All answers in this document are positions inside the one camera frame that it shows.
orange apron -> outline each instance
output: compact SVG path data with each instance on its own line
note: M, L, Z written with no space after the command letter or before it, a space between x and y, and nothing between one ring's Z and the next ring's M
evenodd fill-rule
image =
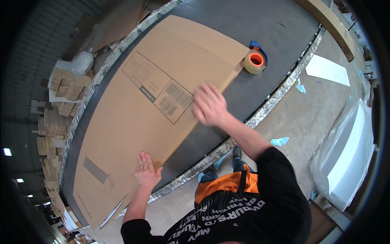
M195 202L199 204L203 198L219 190L259 193L257 189L258 174L251 173L246 164L244 164L244 168L245 171L233 172L213 181L200 183L195 193Z

orange tape core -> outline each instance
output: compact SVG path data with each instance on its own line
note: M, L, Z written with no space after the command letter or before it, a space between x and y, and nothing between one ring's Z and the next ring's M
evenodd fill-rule
M264 58L258 53L251 53L248 56L249 62L255 67L261 67L264 64ZM254 64L251 59L257 60L260 64Z

barcode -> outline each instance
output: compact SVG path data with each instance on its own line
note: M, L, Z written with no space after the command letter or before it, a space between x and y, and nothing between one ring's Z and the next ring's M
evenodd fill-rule
M168 93L176 102L178 102L184 108L192 101L192 97L186 94L180 87L175 83L171 82L168 87L165 89L165 92Z
M161 109L164 110L165 112L167 112L167 114L169 114L170 116L177 109L177 106L175 106L175 104L168 97L164 97L160 101L159 105L160 105Z

flattened cardboard box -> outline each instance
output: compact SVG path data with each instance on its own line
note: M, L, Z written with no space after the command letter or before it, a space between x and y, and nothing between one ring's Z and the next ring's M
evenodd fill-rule
M168 16L137 44L103 93L85 133L73 195L95 229L131 201L136 155L159 168L197 124L193 94L201 83L224 91L249 49L201 24Z

packing tape roll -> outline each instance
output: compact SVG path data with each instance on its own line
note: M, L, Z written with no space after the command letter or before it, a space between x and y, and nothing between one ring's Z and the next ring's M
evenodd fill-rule
M258 50L250 50L244 58L244 67L251 74L260 74L266 66L267 58Z

